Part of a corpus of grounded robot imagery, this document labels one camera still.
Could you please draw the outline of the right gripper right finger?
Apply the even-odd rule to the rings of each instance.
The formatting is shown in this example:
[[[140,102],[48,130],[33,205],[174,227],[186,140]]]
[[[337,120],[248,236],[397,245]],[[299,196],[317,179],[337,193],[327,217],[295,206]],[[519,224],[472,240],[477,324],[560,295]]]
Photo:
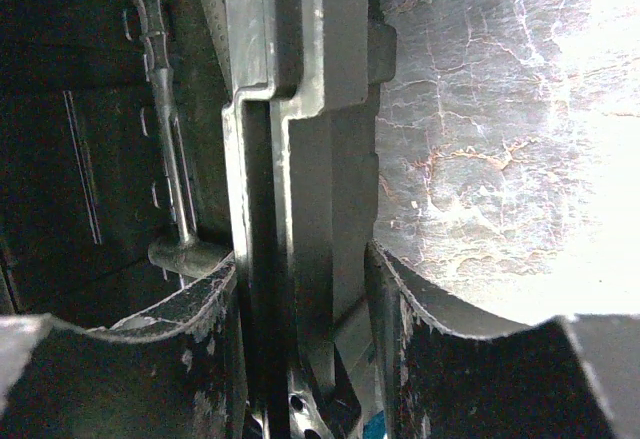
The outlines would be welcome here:
[[[391,438],[635,438],[637,315],[528,326],[428,282],[382,245],[365,284]]]

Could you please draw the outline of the steel claw hammer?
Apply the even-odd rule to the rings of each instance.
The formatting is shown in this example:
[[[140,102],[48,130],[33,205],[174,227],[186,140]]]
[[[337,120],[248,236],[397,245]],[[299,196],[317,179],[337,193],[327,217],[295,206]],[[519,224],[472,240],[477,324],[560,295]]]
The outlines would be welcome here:
[[[228,93],[232,92],[231,64],[225,0],[200,0]]]

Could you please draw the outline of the black plastic toolbox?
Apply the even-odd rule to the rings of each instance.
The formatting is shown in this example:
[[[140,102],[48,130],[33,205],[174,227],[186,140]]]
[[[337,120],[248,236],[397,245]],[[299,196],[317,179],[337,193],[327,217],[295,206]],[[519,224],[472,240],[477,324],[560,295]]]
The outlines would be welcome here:
[[[238,438],[363,438],[382,398],[365,284],[380,0],[225,0],[228,93],[200,0],[162,0],[201,239],[229,249]],[[110,328],[186,288],[134,0],[1,0],[1,320]]]

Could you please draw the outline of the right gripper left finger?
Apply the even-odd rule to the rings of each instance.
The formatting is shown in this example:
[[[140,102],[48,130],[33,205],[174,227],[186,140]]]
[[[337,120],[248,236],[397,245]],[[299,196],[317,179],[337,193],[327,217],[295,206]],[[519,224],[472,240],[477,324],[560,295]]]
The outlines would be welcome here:
[[[5,438],[238,438],[244,414],[232,257],[110,328],[1,320]]]

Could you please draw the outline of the black t-handle wrench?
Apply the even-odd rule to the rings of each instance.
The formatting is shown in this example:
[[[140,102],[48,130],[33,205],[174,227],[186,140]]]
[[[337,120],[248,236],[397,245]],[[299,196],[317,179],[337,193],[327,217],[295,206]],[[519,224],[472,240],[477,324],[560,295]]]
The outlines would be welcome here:
[[[140,21],[144,68],[151,85],[158,134],[176,232],[155,240],[149,261],[178,274],[183,285],[210,276],[229,249],[200,238],[184,149],[179,109],[174,95],[174,69],[170,61],[168,29],[162,0],[134,0]]]

